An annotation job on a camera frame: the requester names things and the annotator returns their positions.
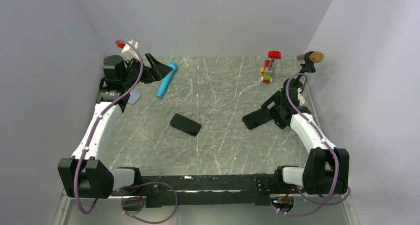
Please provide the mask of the lilac phone case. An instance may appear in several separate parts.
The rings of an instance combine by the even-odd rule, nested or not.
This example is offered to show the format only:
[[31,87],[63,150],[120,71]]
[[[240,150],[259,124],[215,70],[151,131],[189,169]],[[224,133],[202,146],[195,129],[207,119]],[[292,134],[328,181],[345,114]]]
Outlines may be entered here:
[[128,103],[133,105],[137,103],[140,98],[141,98],[141,93],[136,90],[132,90],[130,91]]

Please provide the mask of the black smartphone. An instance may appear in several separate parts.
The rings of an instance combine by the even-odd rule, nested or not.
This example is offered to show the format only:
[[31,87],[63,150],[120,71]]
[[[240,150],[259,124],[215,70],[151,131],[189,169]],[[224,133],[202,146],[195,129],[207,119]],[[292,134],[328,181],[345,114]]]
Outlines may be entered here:
[[169,125],[193,137],[197,136],[202,128],[200,123],[178,113],[173,116]]

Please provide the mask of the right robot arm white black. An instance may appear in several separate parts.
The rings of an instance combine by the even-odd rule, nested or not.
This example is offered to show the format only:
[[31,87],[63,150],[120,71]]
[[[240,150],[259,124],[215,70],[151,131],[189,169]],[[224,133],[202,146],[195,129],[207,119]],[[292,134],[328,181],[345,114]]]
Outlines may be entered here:
[[273,121],[280,129],[291,128],[308,152],[306,164],[279,166],[274,172],[273,187],[279,193],[292,186],[302,188],[309,195],[335,195],[348,192],[350,155],[337,148],[316,125],[311,111],[302,105],[301,88],[295,79],[287,80],[261,107],[243,116],[249,129]]

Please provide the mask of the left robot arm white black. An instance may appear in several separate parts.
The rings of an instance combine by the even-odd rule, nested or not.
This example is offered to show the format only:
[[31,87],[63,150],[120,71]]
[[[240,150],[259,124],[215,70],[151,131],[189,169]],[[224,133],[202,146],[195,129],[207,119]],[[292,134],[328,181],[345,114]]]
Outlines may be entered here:
[[124,60],[111,55],[103,60],[104,77],[95,99],[95,111],[89,127],[70,158],[58,163],[58,172],[67,196],[106,199],[113,191],[123,188],[129,195],[142,189],[140,170],[122,167],[110,170],[102,162],[111,134],[128,104],[129,89],[137,79],[150,84],[163,80],[173,72],[172,65],[156,60],[150,53],[148,66],[141,67],[136,58]]

